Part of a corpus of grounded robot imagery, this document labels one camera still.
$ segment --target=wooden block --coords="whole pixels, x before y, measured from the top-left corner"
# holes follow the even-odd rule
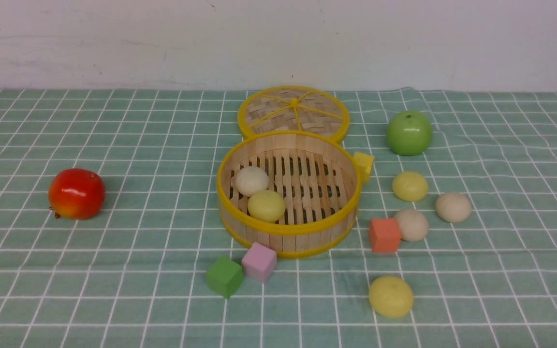
[[[354,152],[354,156],[352,158],[356,162],[356,165],[358,165],[358,168],[360,168],[360,177],[362,178],[363,183],[369,182],[375,157],[356,151]]]
[[[395,253],[401,243],[401,231],[394,218],[374,218],[369,225],[369,243],[374,253]]]
[[[257,242],[246,252],[242,259],[244,274],[260,283],[265,283],[277,265],[276,251]]]
[[[244,280],[242,266],[226,256],[219,257],[205,273],[208,287],[229,299]]]

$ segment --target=steamer basket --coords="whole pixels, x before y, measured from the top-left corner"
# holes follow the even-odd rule
[[[350,113],[332,94],[311,87],[279,86],[248,97],[238,111],[245,139],[272,131],[303,131],[340,144]]]
[[[270,189],[285,198],[276,223],[248,215],[248,198],[235,187],[244,167],[264,169]],[[258,242],[280,258],[316,255],[351,231],[362,190],[359,168],[336,143],[308,132],[279,130],[250,137],[225,157],[217,174],[219,213],[225,229],[244,247]]]

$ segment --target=yellow cube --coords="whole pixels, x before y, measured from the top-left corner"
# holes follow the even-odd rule
[[[360,177],[362,178],[362,182],[369,182],[375,157],[363,154],[362,152],[354,152],[353,160],[356,162],[356,165],[360,167]]]

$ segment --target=steamer lid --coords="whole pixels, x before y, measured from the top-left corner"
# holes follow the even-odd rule
[[[331,93],[303,86],[279,86],[248,97],[238,111],[246,139],[272,131],[305,131],[341,143],[349,129],[349,111]]]

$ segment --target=apple stem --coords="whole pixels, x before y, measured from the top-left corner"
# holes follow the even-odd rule
[[[48,209],[49,209],[49,211],[54,211],[53,207],[49,207]],[[55,218],[61,218],[61,215],[59,215],[57,212],[55,212]]]

